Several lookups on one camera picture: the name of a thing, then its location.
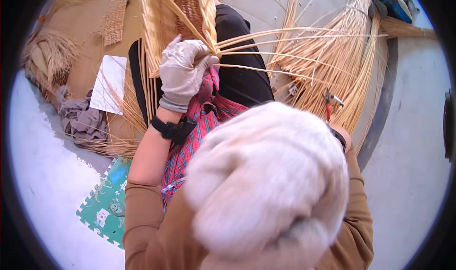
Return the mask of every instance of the work glove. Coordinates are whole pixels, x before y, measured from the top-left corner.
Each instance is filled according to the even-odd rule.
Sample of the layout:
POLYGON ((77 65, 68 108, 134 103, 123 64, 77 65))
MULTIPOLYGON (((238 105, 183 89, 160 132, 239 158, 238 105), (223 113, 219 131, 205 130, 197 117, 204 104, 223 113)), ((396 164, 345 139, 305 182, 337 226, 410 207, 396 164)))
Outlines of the work glove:
POLYGON ((210 51, 202 41, 192 39, 180 42, 180 39, 179 34, 161 56, 160 78, 164 94, 160 106, 185 113, 191 98, 200 89, 204 71, 219 59, 208 55, 210 51))
POLYGON ((318 117, 278 102, 212 130, 186 168, 202 270, 308 270, 348 204, 345 155, 318 117))

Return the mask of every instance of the person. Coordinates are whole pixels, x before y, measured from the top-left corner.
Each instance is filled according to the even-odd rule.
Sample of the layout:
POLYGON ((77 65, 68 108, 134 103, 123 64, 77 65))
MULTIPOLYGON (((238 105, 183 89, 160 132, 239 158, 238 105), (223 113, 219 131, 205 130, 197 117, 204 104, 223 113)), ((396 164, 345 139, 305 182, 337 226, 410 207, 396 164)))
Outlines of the person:
MULTIPOLYGON (((228 5, 214 1, 218 41, 250 33, 248 21, 228 5)), ((253 43, 248 40, 234 46, 253 43)), ((200 41, 180 42, 179 36, 163 52, 160 67, 163 96, 156 117, 163 123, 178 124, 184 115, 190 115, 196 127, 177 147, 171 146, 171 139, 164 138, 153 125, 148 126, 140 142, 125 189, 122 243, 126 269, 199 269, 208 251, 194 238, 195 212, 182 192, 186 162, 202 138, 221 122, 274 100, 266 73, 232 67, 220 67, 217 73, 211 65, 218 60, 208 56, 208 52, 200 41), (194 59, 200 56, 205 57, 193 66, 194 59)), ((223 56, 220 63, 265 69, 260 55, 223 56)), ((332 128, 343 136, 347 145, 349 202, 335 243, 314 267, 367 269, 373 259, 373 222, 364 180, 350 136, 341 127, 332 128)))

